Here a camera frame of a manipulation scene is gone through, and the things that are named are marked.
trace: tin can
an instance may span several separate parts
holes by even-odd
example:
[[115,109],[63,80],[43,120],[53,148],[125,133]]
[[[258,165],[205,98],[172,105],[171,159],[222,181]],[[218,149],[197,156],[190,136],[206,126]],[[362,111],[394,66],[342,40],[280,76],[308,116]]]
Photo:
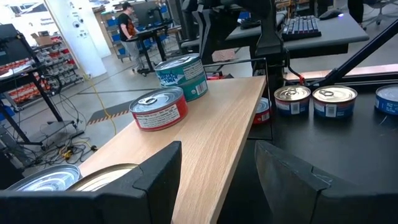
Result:
[[308,113],[311,90],[304,86],[284,86],[275,91],[275,102],[279,113],[295,115]]
[[374,106],[387,114],[398,115],[398,85],[378,88]]
[[184,91],[187,102],[203,96],[207,92],[206,74],[200,75],[184,84],[179,85]]
[[256,115],[254,116],[253,124],[263,124],[269,120],[270,116],[270,101],[262,97],[257,105]]
[[64,191],[81,178],[77,166],[64,164],[38,171],[11,185],[14,191]]
[[314,113],[327,118],[346,118],[354,112],[358,93],[346,86],[324,86],[313,93]]
[[155,73],[162,86],[177,86],[204,75],[205,69],[199,54],[187,54],[158,64]]
[[68,190],[94,192],[127,174],[137,166],[137,164],[117,164],[97,170],[70,186]]
[[138,128],[157,131],[181,121],[188,113],[187,102],[180,87],[160,88],[142,95],[130,104]]

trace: concrete floor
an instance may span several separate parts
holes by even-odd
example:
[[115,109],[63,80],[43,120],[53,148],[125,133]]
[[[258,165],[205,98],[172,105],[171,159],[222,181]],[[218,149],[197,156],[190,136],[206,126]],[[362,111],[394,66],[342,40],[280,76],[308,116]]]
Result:
[[[388,11],[398,12],[398,7],[392,6]],[[377,11],[371,11],[368,7],[365,7],[365,17],[377,15]],[[371,38],[375,37],[383,29],[385,29],[392,21],[382,22],[380,26],[375,24],[368,27],[367,33]],[[355,54],[366,42],[351,44],[349,46],[349,52],[345,55],[334,55],[326,57],[314,57],[314,58],[303,58],[295,59],[292,61],[292,67],[298,72],[308,72],[317,70],[327,70],[338,67],[347,58]],[[171,40],[167,46],[167,50],[176,49],[175,43]],[[360,66],[370,66],[370,65],[384,65],[389,63],[398,63],[396,56],[398,52],[398,36],[395,36],[388,43],[382,46],[377,52],[366,59]],[[154,62],[159,62],[160,57],[158,51],[154,49],[150,52],[151,60]],[[236,53],[236,58],[245,59],[249,58],[249,49],[247,47],[241,48]],[[101,100],[103,101],[105,107],[109,108],[114,105],[125,103],[136,99],[137,97],[147,93],[151,88],[158,88],[159,81],[155,74],[148,74],[147,77],[141,75],[133,74],[131,67],[133,63],[128,59],[124,63],[116,58],[115,55],[106,57],[103,59],[105,67],[107,68],[107,73],[93,78],[95,88],[97,89]],[[222,68],[224,74],[232,74],[234,77],[250,77],[251,76],[251,66],[250,63],[228,65]],[[89,119],[91,115],[98,110],[102,110],[101,103],[97,96],[95,95],[94,89],[90,86],[88,82],[80,83],[73,86],[62,93],[64,96],[69,98],[69,100],[74,104],[76,109],[84,115],[86,119]],[[65,103],[60,103],[60,96],[54,96],[52,98],[54,104],[57,106],[60,114],[64,120],[74,119],[71,115],[76,117],[76,111],[69,108]],[[43,101],[38,101],[33,105],[27,107],[24,111],[14,116],[14,119],[18,122],[20,120],[21,129],[24,130],[28,136],[40,131],[46,125],[47,121],[55,120],[51,111],[48,109],[47,105]],[[124,127],[126,127],[132,121],[132,116],[130,114],[125,114],[114,118],[116,125],[116,130],[119,132]],[[10,125],[3,121],[1,123],[12,132]],[[114,136],[114,128],[111,121],[103,121],[100,123],[92,124],[90,126],[85,125],[85,121],[80,123],[79,129],[85,129],[85,134],[83,138],[90,138],[89,142],[98,147],[101,147],[107,143]],[[50,143],[59,144],[65,141],[65,133],[73,133],[75,130],[72,127],[68,127],[65,131],[61,131],[49,140]],[[32,150],[40,152],[39,149],[32,148]],[[83,160],[91,155],[89,152],[83,157]],[[28,169],[25,175],[35,172],[37,169],[42,167],[36,167]]]

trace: chair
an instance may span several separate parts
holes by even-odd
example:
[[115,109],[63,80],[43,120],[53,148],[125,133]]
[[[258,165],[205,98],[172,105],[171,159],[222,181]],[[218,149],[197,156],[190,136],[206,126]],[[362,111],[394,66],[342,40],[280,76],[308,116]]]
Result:
[[366,25],[363,26],[363,29],[366,30],[366,28],[373,24],[376,23],[377,25],[380,25],[381,21],[387,20],[387,19],[398,19],[398,16],[393,16],[393,15],[385,15],[382,13],[382,9],[385,6],[394,4],[398,6],[398,3],[396,3],[398,0],[364,0],[364,4],[367,4],[373,9],[380,9],[379,14],[375,17],[369,18],[364,20],[363,22],[368,22]]

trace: black shirt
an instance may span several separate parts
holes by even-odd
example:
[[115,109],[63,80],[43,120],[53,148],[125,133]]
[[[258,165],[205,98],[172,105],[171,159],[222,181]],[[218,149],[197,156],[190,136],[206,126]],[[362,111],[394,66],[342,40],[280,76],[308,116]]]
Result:
[[136,35],[136,30],[134,29],[134,24],[132,23],[131,18],[126,14],[122,13],[118,17],[118,26],[119,26],[119,33],[120,33],[120,40],[121,41],[126,41],[127,37],[124,35],[124,32],[121,28],[121,24],[126,25],[127,31],[129,32],[130,35],[135,36]]

